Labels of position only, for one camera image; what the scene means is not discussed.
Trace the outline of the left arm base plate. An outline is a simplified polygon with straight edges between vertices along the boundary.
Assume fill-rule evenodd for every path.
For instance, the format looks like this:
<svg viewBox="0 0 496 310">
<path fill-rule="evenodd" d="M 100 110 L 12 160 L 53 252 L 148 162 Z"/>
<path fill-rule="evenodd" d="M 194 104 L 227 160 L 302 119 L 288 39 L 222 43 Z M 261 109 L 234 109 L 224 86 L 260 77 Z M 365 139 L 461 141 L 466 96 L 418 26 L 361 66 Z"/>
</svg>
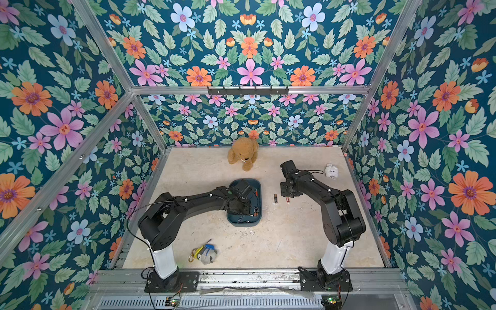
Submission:
<svg viewBox="0 0 496 310">
<path fill-rule="evenodd" d="M 147 276 L 146 293 L 191 293 L 197 290 L 200 273 L 176 270 L 171 276 L 162 279 L 156 271 Z"/>
</svg>

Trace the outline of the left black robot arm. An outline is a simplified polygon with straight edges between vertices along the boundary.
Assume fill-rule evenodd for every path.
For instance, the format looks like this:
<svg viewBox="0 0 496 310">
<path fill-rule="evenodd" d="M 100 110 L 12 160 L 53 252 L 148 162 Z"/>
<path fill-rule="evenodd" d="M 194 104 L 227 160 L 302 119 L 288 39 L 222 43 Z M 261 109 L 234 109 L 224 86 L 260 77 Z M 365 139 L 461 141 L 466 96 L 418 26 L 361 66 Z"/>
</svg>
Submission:
<svg viewBox="0 0 496 310">
<path fill-rule="evenodd" d="M 179 273 L 172 244 L 184 221 L 204 213 L 224 211 L 233 226 L 255 226 L 261 219 L 261 209 L 261 184 L 250 178 L 193 196 L 161 194 L 138 221 L 152 255 L 155 275 L 160 280 L 169 280 Z"/>
</svg>

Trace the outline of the teal plastic storage tray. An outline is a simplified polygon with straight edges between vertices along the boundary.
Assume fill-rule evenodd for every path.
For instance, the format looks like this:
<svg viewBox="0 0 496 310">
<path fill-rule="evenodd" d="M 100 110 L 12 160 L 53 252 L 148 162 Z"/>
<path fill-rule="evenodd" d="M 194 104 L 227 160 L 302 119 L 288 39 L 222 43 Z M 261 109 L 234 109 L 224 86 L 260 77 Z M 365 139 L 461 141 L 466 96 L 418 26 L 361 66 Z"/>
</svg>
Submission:
<svg viewBox="0 0 496 310">
<path fill-rule="evenodd" d="M 234 180 L 230 183 L 230 187 L 236 187 L 243 179 Z M 229 214 L 227 220 L 235 227 L 253 227 L 256 226 L 262 218 L 262 187 L 258 180 L 248 178 L 244 179 L 251 190 L 248 199 L 251 203 L 249 214 Z"/>
</svg>

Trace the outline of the brown teddy bear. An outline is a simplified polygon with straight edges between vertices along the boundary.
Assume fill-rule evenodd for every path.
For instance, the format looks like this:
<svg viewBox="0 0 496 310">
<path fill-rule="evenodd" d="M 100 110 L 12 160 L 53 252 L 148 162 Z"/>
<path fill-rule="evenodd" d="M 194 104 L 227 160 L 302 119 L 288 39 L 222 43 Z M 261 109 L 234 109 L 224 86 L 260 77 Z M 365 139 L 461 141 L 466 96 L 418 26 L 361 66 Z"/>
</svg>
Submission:
<svg viewBox="0 0 496 310">
<path fill-rule="evenodd" d="M 227 159 L 229 164 L 233 165 L 242 162 L 242 169 L 250 171 L 258 158 L 259 144 L 256 140 L 250 138 L 239 138 L 233 142 Z"/>
</svg>

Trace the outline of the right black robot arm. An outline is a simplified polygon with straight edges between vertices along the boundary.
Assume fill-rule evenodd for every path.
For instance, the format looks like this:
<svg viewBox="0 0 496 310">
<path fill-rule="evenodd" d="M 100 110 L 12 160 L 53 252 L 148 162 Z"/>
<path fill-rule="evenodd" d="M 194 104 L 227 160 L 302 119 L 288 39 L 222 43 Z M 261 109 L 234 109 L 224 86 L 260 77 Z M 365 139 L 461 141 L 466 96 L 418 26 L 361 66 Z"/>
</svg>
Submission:
<svg viewBox="0 0 496 310">
<path fill-rule="evenodd" d="M 326 185 L 310 171 L 297 169 L 291 160 L 285 161 L 280 167 L 285 178 L 280 183 L 283 197 L 306 195 L 320 205 L 328 245 L 318 263 L 318 269 L 329 276 L 342 272 L 346 255 L 366 232 L 365 221 L 354 193 Z"/>
</svg>

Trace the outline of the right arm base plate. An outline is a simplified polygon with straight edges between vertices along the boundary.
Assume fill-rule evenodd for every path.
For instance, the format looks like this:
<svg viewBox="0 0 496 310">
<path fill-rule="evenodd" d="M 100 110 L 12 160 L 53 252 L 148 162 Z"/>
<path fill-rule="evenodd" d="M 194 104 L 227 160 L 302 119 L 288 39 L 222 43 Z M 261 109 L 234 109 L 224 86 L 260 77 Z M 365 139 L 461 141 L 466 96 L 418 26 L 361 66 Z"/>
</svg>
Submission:
<svg viewBox="0 0 496 310">
<path fill-rule="evenodd" d="M 298 274 L 302 291 L 344 291 L 346 293 L 353 290 L 350 273 L 346 269 L 334 275 L 328 275 L 321 267 L 316 271 L 299 267 Z"/>
</svg>

